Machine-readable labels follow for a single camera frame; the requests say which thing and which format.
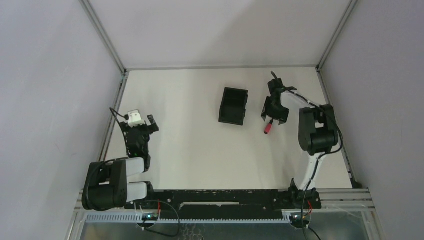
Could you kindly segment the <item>red handled screwdriver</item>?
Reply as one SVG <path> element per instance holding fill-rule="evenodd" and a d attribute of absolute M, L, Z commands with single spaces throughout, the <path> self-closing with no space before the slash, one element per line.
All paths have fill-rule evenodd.
<path fill-rule="evenodd" d="M 265 135 L 268 135 L 268 134 L 270 133 L 270 131 L 271 131 L 271 129 L 272 129 L 272 126 L 273 126 L 273 123 L 274 123 L 274 119 L 271 119 L 271 120 L 269 121 L 269 123 L 265 126 L 265 128 L 264 128 L 264 130 L 263 130 L 263 133 L 264 133 Z"/>

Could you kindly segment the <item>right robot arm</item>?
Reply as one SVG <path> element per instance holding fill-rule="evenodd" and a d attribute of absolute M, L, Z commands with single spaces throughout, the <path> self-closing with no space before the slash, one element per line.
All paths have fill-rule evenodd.
<path fill-rule="evenodd" d="M 298 93 L 293 86 L 285 86 L 274 76 L 267 83 L 270 95 L 266 97 L 261 118 L 270 119 L 264 128 L 269 134 L 273 123 L 285 124 L 291 114 L 298 115 L 297 139 L 303 151 L 300 165 L 290 182 L 288 192 L 292 199 L 309 197 L 315 193 L 315 178 L 326 156 L 337 153 L 333 148 L 343 147 L 342 133 L 338 127 L 334 108 L 321 105 Z"/>

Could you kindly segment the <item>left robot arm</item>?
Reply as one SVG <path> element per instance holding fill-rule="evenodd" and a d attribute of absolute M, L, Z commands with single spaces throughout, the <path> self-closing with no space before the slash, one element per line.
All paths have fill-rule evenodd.
<path fill-rule="evenodd" d="M 90 163 L 81 198 L 85 210 L 103 212 L 123 208 L 127 203 L 148 197 L 152 191 L 149 181 L 129 180 L 131 176 L 146 173 L 151 166 L 149 141 L 160 129 L 152 115 L 147 120 L 148 123 L 137 110 L 128 112 L 126 120 L 119 123 L 126 156 Z"/>

